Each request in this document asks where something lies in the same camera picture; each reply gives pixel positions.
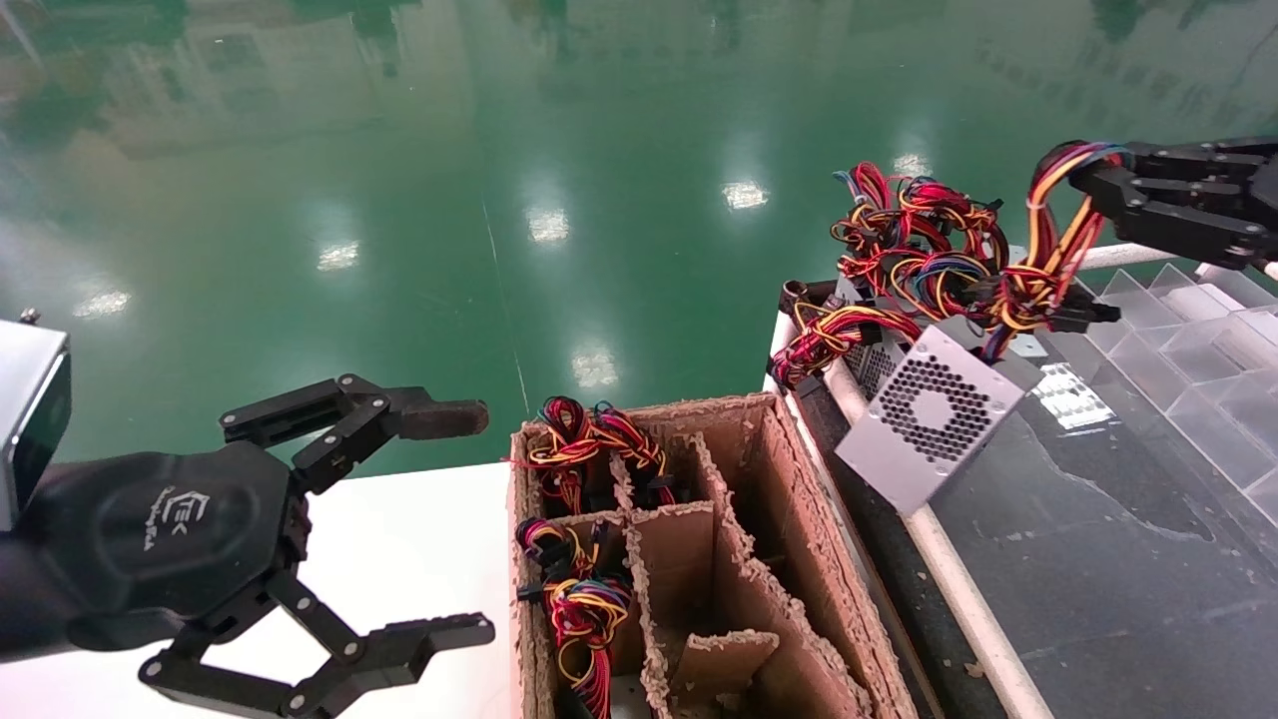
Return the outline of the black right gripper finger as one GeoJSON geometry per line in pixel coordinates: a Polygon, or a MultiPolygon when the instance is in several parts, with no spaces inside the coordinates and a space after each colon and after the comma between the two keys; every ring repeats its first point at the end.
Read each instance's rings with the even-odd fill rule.
{"type": "Polygon", "coordinates": [[[1121,241],[1224,269],[1275,261],[1275,163],[1091,163],[1068,184],[1121,241]]]}
{"type": "Polygon", "coordinates": [[[1275,160],[1277,137],[1224,138],[1199,143],[1128,142],[1137,178],[1160,181],[1246,184],[1275,160]]]}

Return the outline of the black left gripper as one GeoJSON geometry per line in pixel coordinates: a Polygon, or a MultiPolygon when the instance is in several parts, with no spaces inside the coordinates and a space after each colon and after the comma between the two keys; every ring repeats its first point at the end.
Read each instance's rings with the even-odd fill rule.
{"type": "Polygon", "coordinates": [[[302,492],[323,494],[394,438],[479,435],[488,424],[482,400],[348,373],[229,410],[229,444],[211,453],[52,465],[26,510],[26,650],[115,653],[176,636],[141,665],[141,682],[242,718],[337,718],[366,693],[415,685],[438,653],[492,642],[491,619],[355,633],[288,572],[311,535],[302,492]],[[303,435],[314,441],[293,469],[265,451],[303,435]],[[327,653],[314,674],[289,685],[204,664],[216,642],[275,609],[327,653]]]}

